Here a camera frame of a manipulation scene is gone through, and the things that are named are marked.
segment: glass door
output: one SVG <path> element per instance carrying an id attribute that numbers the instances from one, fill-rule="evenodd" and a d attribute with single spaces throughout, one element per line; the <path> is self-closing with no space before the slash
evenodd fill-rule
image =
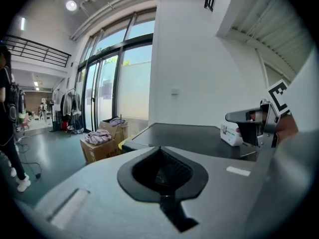
<path id="1" fill-rule="evenodd" d="M 99 87 L 97 93 L 97 125 L 102 120 L 112 118 L 113 84 L 118 56 L 113 56 L 102 61 Z"/>
<path id="2" fill-rule="evenodd" d="M 85 129 L 89 131 L 94 130 L 94 106 L 95 106 L 95 83 L 100 63 L 93 64 L 89 67 L 87 81 L 85 86 L 84 99 L 84 120 Z"/>

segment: backpack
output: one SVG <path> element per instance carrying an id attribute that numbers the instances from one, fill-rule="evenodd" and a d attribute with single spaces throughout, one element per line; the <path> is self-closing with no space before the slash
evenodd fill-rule
<path id="1" fill-rule="evenodd" d="M 11 82 L 9 77 L 7 66 L 3 68 L 5 70 L 8 80 L 10 82 L 10 91 L 9 91 L 9 99 L 7 101 L 7 109 L 6 113 L 8 115 L 9 120 L 12 123 L 17 123 L 18 119 L 18 103 L 19 103 L 19 87 Z"/>

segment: human hand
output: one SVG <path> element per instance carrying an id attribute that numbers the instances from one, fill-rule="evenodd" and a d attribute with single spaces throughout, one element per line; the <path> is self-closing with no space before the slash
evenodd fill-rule
<path id="1" fill-rule="evenodd" d="M 256 119 L 255 114 L 251 114 L 251 118 L 252 120 L 255 120 Z M 267 113 L 263 113 L 263 122 L 266 122 L 266 119 L 267 119 Z M 278 136 L 278 144 L 280 144 L 287 137 L 295 135 L 296 133 L 298 133 L 298 128 L 295 123 L 294 117 L 292 115 L 282 116 L 276 128 L 276 134 Z"/>

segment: clothing pile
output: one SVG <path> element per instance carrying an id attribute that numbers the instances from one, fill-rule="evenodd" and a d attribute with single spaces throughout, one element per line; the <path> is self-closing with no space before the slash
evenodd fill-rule
<path id="1" fill-rule="evenodd" d="M 100 145 L 111 139 L 110 133 L 105 129 L 98 129 L 96 132 L 88 133 L 85 136 L 85 141 L 93 145 Z"/>
<path id="2" fill-rule="evenodd" d="M 110 120 L 109 123 L 110 123 L 111 126 L 116 126 L 118 124 L 124 124 L 125 122 L 126 122 L 126 120 L 123 119 L 122 122 L 121 122 L 121 119 L 119 117 L 116 117 L 116 118 Z"/>

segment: black shirt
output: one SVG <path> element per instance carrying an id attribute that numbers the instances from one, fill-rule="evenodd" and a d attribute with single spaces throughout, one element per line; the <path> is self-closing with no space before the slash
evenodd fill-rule
<path id="1" fill-rule="evenodd" d="M 10 81 L 4 68 L 0 69 L 0 89 L 1 88 L 5 88 L 5 101 L 4 103 L 0 103 L 0 144 L 4 145 L 13 134 L 13 124 L 6 113 L 7 101 L 9 100 L 10 94 Z"/>

